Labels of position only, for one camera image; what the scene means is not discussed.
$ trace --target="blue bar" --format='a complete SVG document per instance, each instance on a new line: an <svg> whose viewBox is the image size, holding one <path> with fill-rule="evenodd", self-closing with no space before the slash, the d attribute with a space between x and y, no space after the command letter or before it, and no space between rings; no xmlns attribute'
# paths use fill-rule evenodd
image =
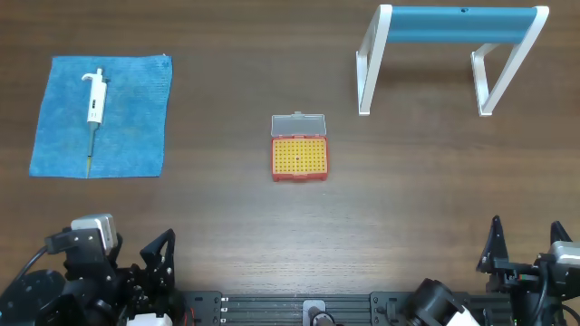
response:
<svg viewBox="0 0 580 326"><path fill-rule="evenodd" d="M388 43L521 43L536 8L394 6Z"/></svg>

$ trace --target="yellow pipette tip rack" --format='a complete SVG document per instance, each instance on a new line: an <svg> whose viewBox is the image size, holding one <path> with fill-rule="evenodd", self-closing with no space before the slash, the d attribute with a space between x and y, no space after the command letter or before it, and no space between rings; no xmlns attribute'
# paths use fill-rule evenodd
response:
<svg viewBox="0 0 580 326"><path fill-rule="evenodd" d="M304 115L297 112L291 116L274 116L272 122L274 181L326 180L328 141L324 136L326 134L324 115Z"/></svg>

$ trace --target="brown wooden surface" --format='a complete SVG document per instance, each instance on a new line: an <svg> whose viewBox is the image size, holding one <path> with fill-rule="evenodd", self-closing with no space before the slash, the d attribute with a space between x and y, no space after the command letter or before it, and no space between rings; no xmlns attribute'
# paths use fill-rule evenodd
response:
<svg viewBox="0 0 580 326"><path fill-rule="evenodd" d="M172 227L179 287L223 292L410 291L424 277L482 292L493 215L514 261L547 251L554 220L580 239L578 2L549 3L492 117L477 112L477 45L388 44L364 118L354 52L379 3L1 1L0 285L46 235L100 212L126 239L121 265ZM174 65L161 177L28 177L53 56L161 53ZM490 79L507 55L489 55ZM271 180L271 116L295 110L326 116L325 182Z"/></svg>

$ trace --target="white stand leg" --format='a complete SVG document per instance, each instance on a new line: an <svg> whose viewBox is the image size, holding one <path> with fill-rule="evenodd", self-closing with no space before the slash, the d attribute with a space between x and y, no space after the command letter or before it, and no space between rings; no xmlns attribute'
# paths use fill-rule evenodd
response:
<svg viewBox="0 0 580 326"><path fill-rule="evenodd" d="M519 68L526 58L529 49L534 45L537 36L540 34L542 27L544 27L544 23L549 14L549 9L546 6L537 6L536 9L537 14L534 22L532 22L530 27L527 29L522 43L514 46L509 58L507 59L506 66L501 72L501 75L499 75L498 82L496 82L491 93L489 93L488 89L488 79L486 77L486 68L483 58L491 50L495 49L498 44L484 44L477 51L471 53L471 65L473 68L475 91L478 97L479 116L491 115L491 112L496 107L496 104L498 104L501 95L503 95L509 82L511 82L516 74L517 68Z"/></svg>
<svg viewBox="0 0 580 326"><path fill-rule="evenodd" d="M371 114L372 94L381 68L382 53L391 25L392 5L379 5L356 53L359 115Z"/></svg>

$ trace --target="box lid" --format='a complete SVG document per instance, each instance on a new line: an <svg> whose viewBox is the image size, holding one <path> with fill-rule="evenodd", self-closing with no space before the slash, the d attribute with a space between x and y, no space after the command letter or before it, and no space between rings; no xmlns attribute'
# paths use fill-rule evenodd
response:
<svg viewBox="0 0 580 326"><path fill-rule="evenodd" d="M325 135L326 122L323 114L303 114L296 111L290 115L272 116L272 137Z"/></svg>

